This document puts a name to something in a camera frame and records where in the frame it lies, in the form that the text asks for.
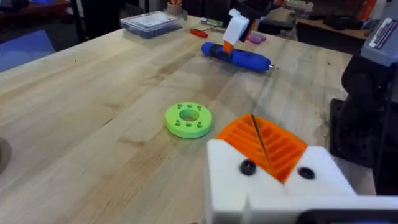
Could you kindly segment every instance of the orange 3d printed part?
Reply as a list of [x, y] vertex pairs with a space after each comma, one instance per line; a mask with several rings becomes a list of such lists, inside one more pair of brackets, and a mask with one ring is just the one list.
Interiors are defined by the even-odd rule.
[[284, 183], [301, 158], [307, 144], [274, 123], [252, 114], [245, 115], [217, 136]]

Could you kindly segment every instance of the clear plastic box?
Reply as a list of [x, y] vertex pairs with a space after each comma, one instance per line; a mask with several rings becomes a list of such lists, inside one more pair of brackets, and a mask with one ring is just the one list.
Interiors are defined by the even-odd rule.
[[121, 25], [128, 32], [150, 39], [180, 29], [179, 18], [161, 11], [121, 19]]

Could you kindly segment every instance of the pink object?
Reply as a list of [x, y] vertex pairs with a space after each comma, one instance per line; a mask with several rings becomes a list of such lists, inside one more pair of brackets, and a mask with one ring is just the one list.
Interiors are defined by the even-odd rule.
[[249, 37], [248, 40], [254, 44], [261, 44], [263, 41], [266, 41], [266, 36], [265, 35], [261, 35], [261, 34], [257, 34], [252, 32]]

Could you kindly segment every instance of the black screw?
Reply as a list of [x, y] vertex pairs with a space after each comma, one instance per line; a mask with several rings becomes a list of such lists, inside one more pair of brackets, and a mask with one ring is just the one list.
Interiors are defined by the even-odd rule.
[[304, 179], [313, 180], [315, 179], [315, 173], [308, 167], [301, 167], [298, 169], [298, 174]]
[[256, 164], [250, 159], [245, 159], [241, 163], [239, 170], [244, 175], [253, 175], [256, 172]]

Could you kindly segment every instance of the green 3d printed part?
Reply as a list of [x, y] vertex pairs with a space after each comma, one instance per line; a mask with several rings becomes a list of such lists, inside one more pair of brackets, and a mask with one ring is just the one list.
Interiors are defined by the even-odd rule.
[[177, 103], [167, 109], [165, 125], [181, 138], [199, 138], [210, 131], [211, 113], [198, 103]]

